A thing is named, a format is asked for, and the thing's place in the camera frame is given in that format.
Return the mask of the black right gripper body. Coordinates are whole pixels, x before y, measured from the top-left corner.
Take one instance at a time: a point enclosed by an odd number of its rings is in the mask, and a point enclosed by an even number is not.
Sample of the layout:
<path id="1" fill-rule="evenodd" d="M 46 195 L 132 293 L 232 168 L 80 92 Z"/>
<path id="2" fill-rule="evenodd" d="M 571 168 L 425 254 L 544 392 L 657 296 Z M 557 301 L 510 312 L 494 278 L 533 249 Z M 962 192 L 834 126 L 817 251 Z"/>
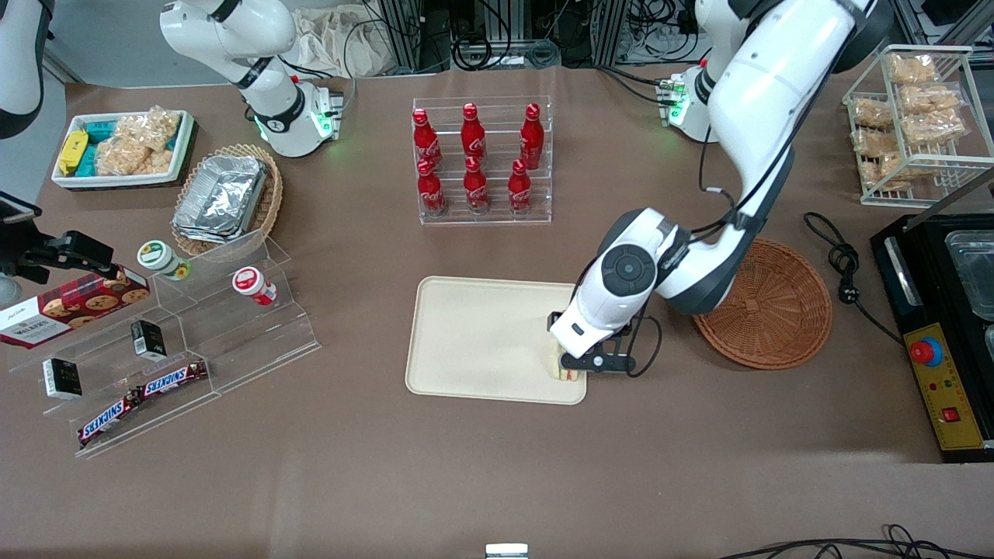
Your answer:
<path id="1" fill-rule="evenodd" d="M 2 232 L 1 266 L 4 275 L 47 284 L 51 266 L 63 268 L 72 236 L 56 238 L 40 232 Z"/>

